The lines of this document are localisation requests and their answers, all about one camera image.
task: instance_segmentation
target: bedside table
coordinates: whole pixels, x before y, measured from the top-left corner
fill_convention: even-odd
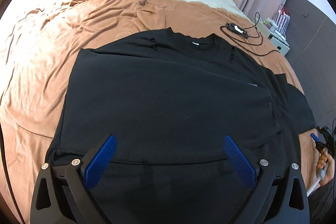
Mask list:
[[[280,35],[276,34],[275,32],[271,32],[263,24],[263,21],[261,19],[257,24],[257,28],[263,35],[265,35],[268,38],[268,40],[270,40],[274,44],[274,46],[279,50],[279,52],[281,52],[284,56],[286,55],[286,53],[288,53],[290,47],[287,41],[283,39],[283,37],[281,37]]]

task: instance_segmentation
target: person's arm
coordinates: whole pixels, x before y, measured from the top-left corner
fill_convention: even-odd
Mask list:
[[[326,166],[326,161],[327,160],[328,160],[328,163],[329,163],[329,167],[328,167],[328,170],[325,174],[324,179],[322,181],[320,181],[321,186],[324,186],[328,182],[330,182],[334,178],[334,174],[335,174],[335,161],[331,157],[331,155],[328,154],[328,153],[325,153],[325,150],[323,149],[321,151],[321,156],[319,157],[319,160],[317,161],[317,164],[316,164],[316,173],[320,169],[322,169],[323,167]]]

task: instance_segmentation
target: silver screw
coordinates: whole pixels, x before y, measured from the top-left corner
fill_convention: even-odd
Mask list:
[[[292,168],[295,169],[295,170],[298,170],[299,166],[296,163],[293,163]]]
[[[268,161],[267,161],[267,160],[261,160],[261,161],[260,161],[260,164],[261,164],[262,166],[267,166],[267,165],[268,165]]]
[[[42,164],[41,168],[43,170],[46,170],[47,168],[49,167],[49,164],[45,163],[45,164]]]
[[[71,164],[74,165],[74,166],[76,166],[76,165],[78,165],[78,164],[80,164],[80,163],[81,163],[81,160],[79,160],[79,159],[74,159],[74,160],[71,162]]]

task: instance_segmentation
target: blue textured pad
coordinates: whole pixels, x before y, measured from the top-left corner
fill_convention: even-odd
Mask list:
[[[253,189],[256,185],[256,171],[229,135],[224,139],[223,148],[241,182],[245,187]]]
[[[86,189],[97,186],[116,149],[117,140],[111,135],[85,169],[84,186]]]

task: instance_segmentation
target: gift bag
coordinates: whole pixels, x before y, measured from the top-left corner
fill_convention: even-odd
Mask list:
[[[278,11],[275,13],[273,20],[276,22],[278,29],[277,31],[284,37],[286,37],[286,31],[288,28],[289,20],[291,17],[289,16],[289,12],[285,11],[284,6],[281,4],[278,7]]]

